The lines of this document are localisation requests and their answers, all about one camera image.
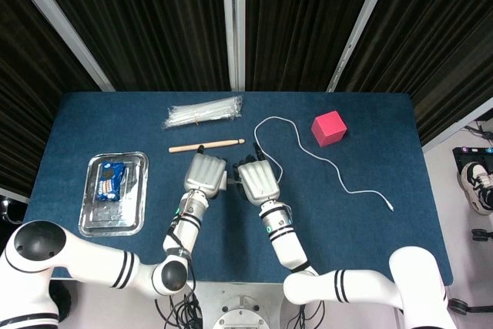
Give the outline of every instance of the pink foam cube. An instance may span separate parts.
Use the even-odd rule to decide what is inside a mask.
[[[338,142],[346,133],[347,127],[337,111],[315,117],[311,131],[320,146]]]

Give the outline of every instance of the white sneaker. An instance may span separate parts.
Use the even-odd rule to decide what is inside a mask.
[[[469,195],[469,203],[477,213],[489,215],[493,212],[493,175],[488,175],[479,162],[471,162],[462,169],[461,181]]]

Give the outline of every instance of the white cable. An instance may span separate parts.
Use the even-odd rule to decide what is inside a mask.
[[[271,116],[271,117],[267,117],[266,119],[263,119],[262,121],[260,121],[260,123],[255,126],[255,130],[253,131],[253,136],[255,137],[255,141],[257,142],[258,146],[260,147],[260,149],[262,150],[263,154],[265,155],[265,157],[267,157],[268,159],[270,159],[272,162],[276,163],[277,167],[279,167],[279,170],[280,170],[280,175],[279,175],[279,179],[277,179],[277,182],[279,183],[280,180],[282,179],[283,177],[283,167],[274,159],[272,158],[272,156],[270,154],[268,154],[263,148],[262,146],[260,145],[260,142],[259,142],[259,139],[257,137],[257,129],[263,124],[265,123],[266,121],[270,120],[270,119],[280,119],[281,121],[285,121],[287,123],[290,123],[291,125],[293,125],[294,127],[294,131],[296,132],[296,136],[298,138],[298,146],[301,148],[301,150],[303,150],[306,154],[309,154],[310,156],[312,156],[313,158],[316,158],[316,159],[319,159],[320,161],[325,161],[325,162],[328,162],[329,164],[331,164],[334,169],[336,169],[337,171],[337,177],[339,178],[339,183],[341,184],[341,186],[343,187],[344,191],[348,194],[358,194],[358,193],[375,193],[377,194],[378,196],[381,197],[382,200],[384,200],[384,202],[387,204],[387,207],[389,208],[389,210],[391,211],[394,211],[394,207],[392,206],[392,203],[387,199],[385,198],[385,196],[380,193],[380,192],[377,192],[376,190],[347,190],[346,186],[344,185],[343,181],[342,181],[342,178],[340,177],[340,171],[339,171],[339,167],[337,167],[335,165],[335,163],[333,163],[332,161],[330,161],[329,159],[327,158],[323,158],[323,157],[319,157],[319,156],[316,156],[314,155],[313,153],[311,152],[308,152],[306,149],[303,148],[303,146],[301,145],[301,141],[300,141],[300,134],[298,133],[298,128],[296,127],[296,124],[291,121],[290,119],[285,119],[283,117],[279,117],[279,116]]]

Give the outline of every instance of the wooden drumstick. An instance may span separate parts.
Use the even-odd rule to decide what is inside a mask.
[[[234,146],[236,144],[245,143],[245,139],[235,139],[235,140],[220,140],[219,142],[209,142],[200,144],[190,144],[189,146],[171,146],[168,148],[170,153],[185,152],[187,150],[198,150],[199,146],[204,148],[217,148],[219,146]]]

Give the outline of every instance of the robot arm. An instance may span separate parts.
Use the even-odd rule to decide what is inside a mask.
[[[186,284],[188,264],[208,202],[217,195],[226,161],[194,156],[185,189],[163,248],[161,264],[141,264],[134,253],[82,240],[48,221],[19,227],[0,256],[0,327],[18,329],[45,325],[57,328],[58,308],[49,297],[54,267],[66,267],[84,283],[118,289],[132,287],[157,298],[179,292]]]
[[[447,312],[447,297],[437,263],[422,248],[405,247],[392,254],[390,267],[395,284],[372,270],[337,270],[318,276],[297,238],[290,208],[277,200],[280,190],[270,164],[258,146],[255,150],[258,160],[248,156],[233,166],[235,179],[240,193],[253,205],[260,206],[260,218],[277,258],[292,272],[284,281],[284,294],[290,302],[387,304],[404,311],[406,329],[455,328]]]

